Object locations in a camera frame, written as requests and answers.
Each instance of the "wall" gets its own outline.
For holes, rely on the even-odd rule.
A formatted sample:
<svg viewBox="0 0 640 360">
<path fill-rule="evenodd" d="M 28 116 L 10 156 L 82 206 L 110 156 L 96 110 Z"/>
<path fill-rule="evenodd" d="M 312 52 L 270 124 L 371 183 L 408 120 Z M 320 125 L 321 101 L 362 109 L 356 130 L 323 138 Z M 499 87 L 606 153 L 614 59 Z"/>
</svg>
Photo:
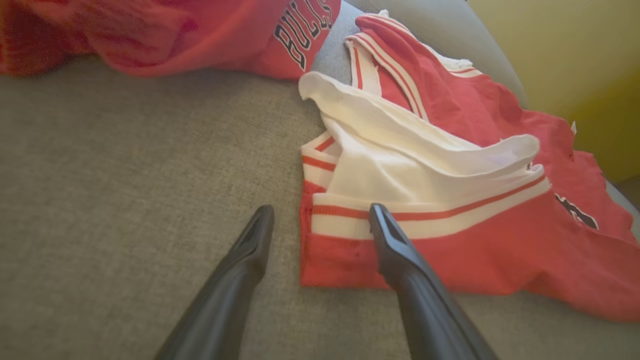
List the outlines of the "wall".
<svg viewBox="0 0 640 360">
<path fill-rule="evenodd" d="M 576 120 L 576 148 L 612 181 L 640 175 L 640 1 L 469 0 L 532 110 Z"/>
</svg>

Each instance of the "gray couch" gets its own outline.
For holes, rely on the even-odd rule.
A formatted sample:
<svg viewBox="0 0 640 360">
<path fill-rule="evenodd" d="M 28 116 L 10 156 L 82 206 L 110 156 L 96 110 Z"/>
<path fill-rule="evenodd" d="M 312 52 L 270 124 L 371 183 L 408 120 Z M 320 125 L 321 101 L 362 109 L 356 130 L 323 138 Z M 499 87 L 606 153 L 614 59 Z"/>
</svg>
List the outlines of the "gray couch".
<svg viewBox="0 0 640 360">
<path fill-rule="evenodd" d="M 415 2 L 388 7 L 525 104 L 462 0 Z M 349 81 L 342 38 L 359 13 L 343 5 L 315 69 Z M 150 359 L 265 203 L 275 232 L 241 358 L 410 358 L 392 292 L 298 284 L 299 147 L 323 126 L 295 84 L 215 70 L 138 79 L 79 58 L 40 77 L 0 78 L 0 124 L 1 359 Z M 529 293 L 457 298 L 503 359 L 640 355 L 640 325 Z"/>
</svg>

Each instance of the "basketball jersey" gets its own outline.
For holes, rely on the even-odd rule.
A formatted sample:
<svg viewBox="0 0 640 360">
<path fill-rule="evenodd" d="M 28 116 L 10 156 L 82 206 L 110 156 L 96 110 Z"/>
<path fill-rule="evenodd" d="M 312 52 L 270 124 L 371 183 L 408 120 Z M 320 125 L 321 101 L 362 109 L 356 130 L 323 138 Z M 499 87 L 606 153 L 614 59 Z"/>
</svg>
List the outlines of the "basketball jersey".
<svg viewBox="0 0 640 360">
<path fill-rule="evenodd" d="M 340 0 L 3 1 L 0 74 L 96 53 L 135 76 L 215 67 L 298 79 L 339 11 Z"/>
<path fill-rule="evenodd" d="M 384 204 L 452 291 L 528 290 L 640 321 L 640 247 L 560 118 L 381 15 L 347 37 L 353 86 L 300 79 L 327 132 L 302 147 L 303 286 L 387 287 L 368 210 Z"/>
</svg>

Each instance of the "red fabric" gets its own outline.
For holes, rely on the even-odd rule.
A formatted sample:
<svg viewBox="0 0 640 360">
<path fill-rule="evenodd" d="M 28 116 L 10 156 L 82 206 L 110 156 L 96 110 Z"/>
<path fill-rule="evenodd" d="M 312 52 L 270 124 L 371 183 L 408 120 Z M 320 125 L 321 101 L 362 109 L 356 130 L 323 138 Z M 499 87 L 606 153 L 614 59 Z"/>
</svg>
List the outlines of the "red fabric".
<svg viewBox="0 0 640 360">
<path fill-rule="evenodd" d="M 136 76 L 216 67 L 298 79 L 339 10 L 340 0 L 0 0 L 0 73 L 97 53 Z"/>
<path fill-rule="evenodd" d="M 517 98 L 489 76 L 460 78 L 411 36 L 359 17 L 356 23 L 410 73 L 429 121 L 487 146 L 529 133 L 541 143 L 540 163 L 552 189 L 456 234 L 412 239 L 452 291 L 506 295 L 528 290 L 562 300 L 589 314 L 640 322 L 640 246 L 632 217 L 606 192 L 591 154 L 573 151 L 565 120 L 522 110 Z M 384 98 L 410 109 L 401 88 L 380 72 Z M 301 213 L 301 283 L 338 288 L 386 288 L 372 241 L 310 232 L 312 194 L 305 182 Z M 578 221 L 560 199 L 593 217 Z"/>
</svg>

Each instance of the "couch armrest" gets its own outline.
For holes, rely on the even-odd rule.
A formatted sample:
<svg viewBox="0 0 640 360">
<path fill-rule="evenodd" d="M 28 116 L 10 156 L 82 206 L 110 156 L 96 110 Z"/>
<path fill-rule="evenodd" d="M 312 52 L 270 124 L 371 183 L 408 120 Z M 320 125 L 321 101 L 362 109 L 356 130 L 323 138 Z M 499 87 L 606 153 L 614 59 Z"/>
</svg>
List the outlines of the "couch armrest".
<svg viewBox="0 0 640 360">
<path fill-rule="evenodd" d="M 474 66 L 506 85 L 527 107 L 527 97 L 511 63 L 482 21 L 464 0 L 346 0 L 365 12 L 387 9 L 415 36 L 450 58 Z"/>
</svg>

